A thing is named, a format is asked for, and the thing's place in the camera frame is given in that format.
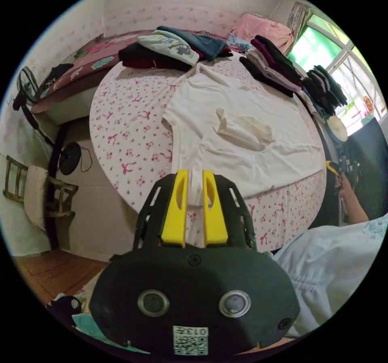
fan base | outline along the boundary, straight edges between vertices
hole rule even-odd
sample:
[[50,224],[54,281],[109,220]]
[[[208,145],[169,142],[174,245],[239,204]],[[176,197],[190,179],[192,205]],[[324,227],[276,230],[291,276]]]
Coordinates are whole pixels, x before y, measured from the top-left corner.
[[77,142],[66,145],[59,158],[59,170],[65,176],[73,173],[81,159],[81,146]]

black fan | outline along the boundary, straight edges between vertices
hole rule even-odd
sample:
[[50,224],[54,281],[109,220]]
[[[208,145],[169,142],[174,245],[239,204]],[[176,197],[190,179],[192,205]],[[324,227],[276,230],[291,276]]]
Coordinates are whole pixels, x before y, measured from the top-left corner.
[[[21,107],[29,124],[42,136],[44,142],[46,142],[53,150],[57,150],[58,147],[56,147],[53,141],[42,132],[38,122],[27,107],[27,105],[34,105],[38,100],[36,97],[38,84],[28,67],[24,67],[20,71],[17,77],[17,89],[19,92],[13,102],[13,109],[18,111]],[[63,150],[59,150],[59,154],[59,169],[64,175],[69,175],[76,169],[81,159],[81,146],[76,142],[70,142]]]
[[17,77],[17,90],[26,98],[27,104],[35,104],[38,84],[35,76],[28,67],[24,67]]

light blue shirt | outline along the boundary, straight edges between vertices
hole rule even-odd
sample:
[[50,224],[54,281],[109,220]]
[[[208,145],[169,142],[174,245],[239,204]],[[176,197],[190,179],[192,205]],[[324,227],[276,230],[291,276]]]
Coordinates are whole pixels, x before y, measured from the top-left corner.
[[313,228],[273,256],[289,275],[300,304],[287,336],[313,331],[349,299],[375,260],[387,226],[388,214],[351,226]]

qr code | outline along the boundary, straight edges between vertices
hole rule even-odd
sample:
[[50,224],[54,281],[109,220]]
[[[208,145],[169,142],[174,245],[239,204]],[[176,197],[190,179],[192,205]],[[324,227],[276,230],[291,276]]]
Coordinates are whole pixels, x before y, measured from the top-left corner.
[[174,353],[177,355],[208,355],[208,329],[174,327]]

wooden floor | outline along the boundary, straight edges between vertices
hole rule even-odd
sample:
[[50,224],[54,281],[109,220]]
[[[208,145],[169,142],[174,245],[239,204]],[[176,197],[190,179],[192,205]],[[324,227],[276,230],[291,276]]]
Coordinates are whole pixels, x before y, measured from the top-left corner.
[[13,260],[25,281],[44,304],[60,293],[74,295],[107,265],[61,250],[48,251],[34,257],[15,257]]

